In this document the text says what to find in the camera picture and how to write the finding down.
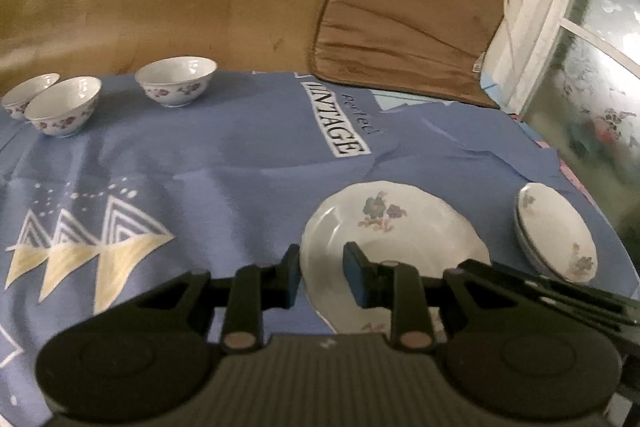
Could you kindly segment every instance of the ribbed black surface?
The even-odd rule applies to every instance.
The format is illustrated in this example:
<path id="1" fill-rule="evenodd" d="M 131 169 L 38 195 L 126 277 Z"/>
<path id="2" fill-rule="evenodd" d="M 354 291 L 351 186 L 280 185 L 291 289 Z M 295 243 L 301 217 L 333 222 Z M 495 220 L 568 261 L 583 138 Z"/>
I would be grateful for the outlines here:
<path id="1" fill-rule="evenodd" d="M 54 419 L 50 425 L 86 424 Z M 136 423 L 137 427 L 525 425 L 536 424 L 503 419 L 476 407 L 457 394 L 430 357 L 398 353 L 379 335 L 276 336 L 257 353 L 223 360 L 214 378 L 180 409 Z M 608 423 L 593 416 L 544 425 Z"/>

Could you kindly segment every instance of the light blue fabric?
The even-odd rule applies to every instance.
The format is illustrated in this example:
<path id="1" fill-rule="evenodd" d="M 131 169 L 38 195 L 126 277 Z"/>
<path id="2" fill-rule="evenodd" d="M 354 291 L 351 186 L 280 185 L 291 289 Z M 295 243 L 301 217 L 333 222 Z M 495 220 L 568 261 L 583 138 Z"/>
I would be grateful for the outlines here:
<path id="1" fill-rule="evenodd" d="M 228 277 L 245 264 L 276 263 L 300 242 L 322 200 L 353 183 L 390 180 L 441 197 L 469 219 L 494 261 L 531 273 L 511 209 L 517 191 L 534 180 L 560 190 L 586 220 L 600 252 L 594 285 L 625 296 L 638 289 L 615 233 L 559 172 L 555 151 L 537 147 L 507 115 L 461 103 L 383 112 L 367 89 L 325 84 L 371 151 L 336 158 L 300 84 L 306 81 L 316 82 L 292 73 L 220 72 L 192 105 L 167 109 L 146 98 L 131 75 L 107 78 L 92 119 L 66 139 L 0 115 L 0 247 L 14 247 L 25 224 L 31 242 L 52 239 L 56 223 L 69 237 L 95 236 L 110 248 L 145 230 L 175 236 L 135 265 L 117 304 L 185 271 Z M 14 253 L 0 251 L 0 283 Z M 0 415 L 15 427 L 48 417 L 32 377 L 37 350 L 92 315 L 104 259 L 106 250 L 41 302 L 50 261 L 1 294 Z M 217 339 L 221 321 L 216 316 L 210 338 Z M 266 312 L 264 326 L 267 334 L 330 332 L 304 288 L 291 311 Z"/>

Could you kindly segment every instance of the brown cushion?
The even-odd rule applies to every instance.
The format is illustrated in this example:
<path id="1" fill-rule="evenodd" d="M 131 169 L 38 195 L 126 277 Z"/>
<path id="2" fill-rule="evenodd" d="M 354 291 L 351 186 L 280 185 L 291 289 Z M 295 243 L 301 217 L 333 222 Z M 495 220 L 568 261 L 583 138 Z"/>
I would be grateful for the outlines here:
<path id="1" fill-rule="evenodd" d="M 472 68 L 502 0 L 326 0 L 310 54 L 331 82 L 497 107 Z"/>

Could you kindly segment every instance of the floral bowl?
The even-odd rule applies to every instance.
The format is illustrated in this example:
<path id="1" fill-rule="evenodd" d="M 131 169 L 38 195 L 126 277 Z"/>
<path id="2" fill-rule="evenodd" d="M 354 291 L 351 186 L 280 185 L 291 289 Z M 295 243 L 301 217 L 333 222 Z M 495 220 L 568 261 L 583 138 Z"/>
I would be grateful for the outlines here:
<path id="1" fill-rule="evenodd" d="M 71 136 L 80 130 L 98 104 L 102 83 L 94 76 L 64 80 L 36 96 L 24 115 L 49 136 Z"/>
<path id="2" fill-rule="evenodd" d="M 139 70 L 136 81 L 151 100 L 164 107 L 182 107 L 207 89 L 217 67 L 210 58 L 164 58 Z"/>
<path id="3" fill-rule="evenodd" d="M 0 103 L 2 107 L 9 112 L 11 118 L 24 120 L 24 110 L 27 109 L 29 102 L 31 102 L 36 95 L 47 89 L 47 87 L 53 86 L 59 79 L 60 75 L 57 73 L 46 73 L 34 76 L 15 86 L 14 89 L 2 97 Z"/>

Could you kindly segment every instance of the tablecloth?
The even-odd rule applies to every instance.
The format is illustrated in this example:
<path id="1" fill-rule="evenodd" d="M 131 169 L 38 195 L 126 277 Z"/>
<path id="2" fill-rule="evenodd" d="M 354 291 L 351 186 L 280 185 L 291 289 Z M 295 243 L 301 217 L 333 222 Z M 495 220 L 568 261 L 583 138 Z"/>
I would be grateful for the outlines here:
<path id="1" fill-rule="evenodd" d="M 322 200 L 376 180 L 441 197 L 493 261 L 530 273 L 512 204 L 527 182 L 548 184 L 590 227 L 600 254 L 593 285 L 638 292 L 622 244 L 561 174 L 556 152 L 498 110 L 382 111 L 365 89 L 225 71 L 196 102 L 168 109 L 132 75 L 105 78 L 77 136 L 46 137 L 0 116 L 0 422 L 31 427 L 48 417 L 32 370 L 55 333 L 185 271 L 228 277 L 276 263 Z M 264 327 L 330 333 L 304 287 L 292 310 L 266 312 Z"/>

